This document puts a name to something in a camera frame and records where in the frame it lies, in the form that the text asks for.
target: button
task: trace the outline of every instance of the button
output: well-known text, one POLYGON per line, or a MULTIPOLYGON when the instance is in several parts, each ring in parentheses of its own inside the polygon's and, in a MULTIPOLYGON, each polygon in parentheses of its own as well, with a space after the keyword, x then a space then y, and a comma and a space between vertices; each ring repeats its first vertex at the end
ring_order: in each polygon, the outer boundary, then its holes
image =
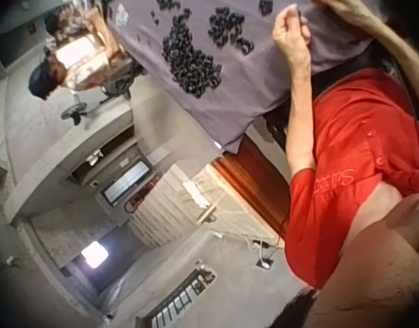
POLYGON ((378 164, 379 166, 384 165, 384 158, 383 157, 378 157, 376 159, 376 164, 378 164))

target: person in background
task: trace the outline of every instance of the person in background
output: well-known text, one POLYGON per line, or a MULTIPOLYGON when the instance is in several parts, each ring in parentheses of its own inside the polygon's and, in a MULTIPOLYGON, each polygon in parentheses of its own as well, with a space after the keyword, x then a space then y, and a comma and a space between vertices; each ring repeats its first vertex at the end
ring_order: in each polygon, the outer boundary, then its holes
MULTIPOLYGON (((387 48, 419 100, 412 46, 362 0, 316 2, 387 48)), ((276 18, 273 39, 292 76, 285 254, 315 290, 271 327, 419 327, 419 123, 403 86, 367 68, 313 102, 310 36, 295 5, 276 18)))
POLYGON ((44 60, 33 70, 29 79, 29 91, 43 100, 58 86, 75 91, 97 87, 127 58, 98 8, 84 10, 71 3, 65 4, 46 18, 46 27, 57 41, 54 46, 46 47, 44 60), (87 33, 93 36, 94 42, 101 44, 98 49, 73 65, 57 58, 57 50, 62 42, 71 42, 87 33))

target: door frame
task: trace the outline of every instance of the door frame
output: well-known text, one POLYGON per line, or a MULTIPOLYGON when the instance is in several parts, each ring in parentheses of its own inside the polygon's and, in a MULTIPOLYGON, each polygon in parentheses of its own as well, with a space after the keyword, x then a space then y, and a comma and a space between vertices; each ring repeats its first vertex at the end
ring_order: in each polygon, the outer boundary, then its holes
POLYGON ((244 135, 237 154, 225 153, 212 166, 284 239, 290 213, 290 187, 259 147, 244 135))

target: barred window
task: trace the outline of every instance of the barred window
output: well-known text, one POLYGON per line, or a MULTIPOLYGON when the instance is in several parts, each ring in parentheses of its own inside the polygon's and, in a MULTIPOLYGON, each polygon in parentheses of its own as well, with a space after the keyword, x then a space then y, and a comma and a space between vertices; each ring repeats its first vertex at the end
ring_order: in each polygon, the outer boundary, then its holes
POLYGON ((168 328, 214 282, 215 274, 207 269, 192 272, 177 289, 144 318, 144 327, 168 328))

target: outlet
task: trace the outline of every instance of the outlet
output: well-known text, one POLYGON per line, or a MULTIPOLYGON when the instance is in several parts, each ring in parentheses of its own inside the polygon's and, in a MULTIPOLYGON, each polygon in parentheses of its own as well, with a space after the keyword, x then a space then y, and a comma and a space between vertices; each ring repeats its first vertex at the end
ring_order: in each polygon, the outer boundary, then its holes
POLYGON ((269 258, 263 258, 262 261, 261 259, 257 261, 256 266, 264 270, 270 270, 274 262, 275 261, 270 260, 269 258))
MULTIPOLYGON (((256 239, 255 240, 253 240, 252 241, 252 243, 253 243, 253 245, 254 246, 256 246, 257 248, 259 248, 259 247, 261 247, 261 241, 257 241, 256 239)), ((270 248, 271 246, 268 244, 268 243, 266 243, 266 242, 262 242, 262 248, 263 249, 268 249, 268 248, 270 248)))

